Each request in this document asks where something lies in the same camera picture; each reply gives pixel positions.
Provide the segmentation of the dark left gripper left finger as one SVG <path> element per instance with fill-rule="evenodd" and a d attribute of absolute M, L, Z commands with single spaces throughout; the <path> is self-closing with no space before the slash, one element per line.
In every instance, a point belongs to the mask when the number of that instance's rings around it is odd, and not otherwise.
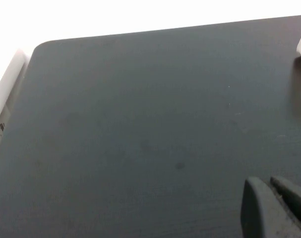
<path fill-rule="evenodd" d="M 245 180 L 241 203 L 244 238 L 298 238 L 300 228 L 274 189 L 257 177 Z"/>

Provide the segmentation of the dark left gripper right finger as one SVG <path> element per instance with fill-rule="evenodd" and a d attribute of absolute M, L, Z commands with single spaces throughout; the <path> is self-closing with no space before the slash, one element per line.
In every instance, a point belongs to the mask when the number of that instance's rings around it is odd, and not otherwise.
<path fill-rule="evenodd" d="M 301 187 L 281 176 L 272 176 L 270 185 L 287 215 L 301 230 Z"/>

